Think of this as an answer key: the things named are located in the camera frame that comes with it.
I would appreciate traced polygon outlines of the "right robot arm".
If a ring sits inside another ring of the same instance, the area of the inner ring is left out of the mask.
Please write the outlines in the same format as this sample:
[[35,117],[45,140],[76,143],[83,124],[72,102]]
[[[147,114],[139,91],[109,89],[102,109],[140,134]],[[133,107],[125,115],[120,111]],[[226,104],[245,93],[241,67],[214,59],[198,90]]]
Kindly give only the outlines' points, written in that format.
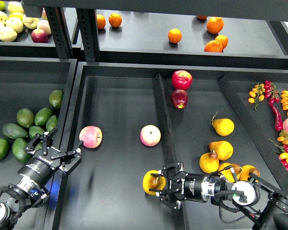
[[220,210],[243,213],[254,223],[254,230],[288,230],[287,193],[252,172],[247,181],[239,181],[233,166],[225,168],[231,171],[234,182],[219,171],[188,173],[182,162],[174,162],[159,171],[148,171],[143,190],[173,210],[179,210],[183,201],[211,201]]

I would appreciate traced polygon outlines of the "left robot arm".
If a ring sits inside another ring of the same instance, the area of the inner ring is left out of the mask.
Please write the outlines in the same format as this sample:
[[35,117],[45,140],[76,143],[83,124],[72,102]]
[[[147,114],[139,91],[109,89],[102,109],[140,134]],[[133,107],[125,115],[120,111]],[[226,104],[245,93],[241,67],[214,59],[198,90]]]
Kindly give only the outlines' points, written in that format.
[[70,174],[81,162],[80,141],[73,150],[60,151],[52,146],[57,128],[43,134],[35,134],[24,150],[31,155],[18,171],[21,181],[17,185],[0,187],[0,230],[12,230],[22,214],[30,208],[38,208],[50,199],[45,187],[57,170]]

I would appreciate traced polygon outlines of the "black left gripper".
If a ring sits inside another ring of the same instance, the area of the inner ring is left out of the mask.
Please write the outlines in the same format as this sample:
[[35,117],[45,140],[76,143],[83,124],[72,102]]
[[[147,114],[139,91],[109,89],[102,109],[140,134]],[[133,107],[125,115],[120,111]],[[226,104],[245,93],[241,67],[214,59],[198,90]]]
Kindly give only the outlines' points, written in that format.
[[58,169],[71,173],[82,161],[84,142],[79,141],[73,150],[59,152],[52,146],[52,138],[57,131],[57,127],[54,127],[50,132],[35,134],[24,148],[32,157],[17,173],[23,178],[29,177],[36,188],[44,187]]

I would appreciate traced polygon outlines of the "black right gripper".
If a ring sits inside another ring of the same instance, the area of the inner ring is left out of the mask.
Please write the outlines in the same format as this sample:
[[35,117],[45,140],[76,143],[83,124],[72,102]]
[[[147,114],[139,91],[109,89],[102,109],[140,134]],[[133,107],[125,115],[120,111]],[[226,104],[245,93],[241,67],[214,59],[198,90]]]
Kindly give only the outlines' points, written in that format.
[[159,201],[173,210],[180,210],[182,201],[206,203],[209,199],[206,185],[210,180],[206,175],[187,173],[183,162],[167,164],[158,172],[152,172],[154,177],[164,177],[168,180],[169,189],[149,188],[148,191],[159,197]]

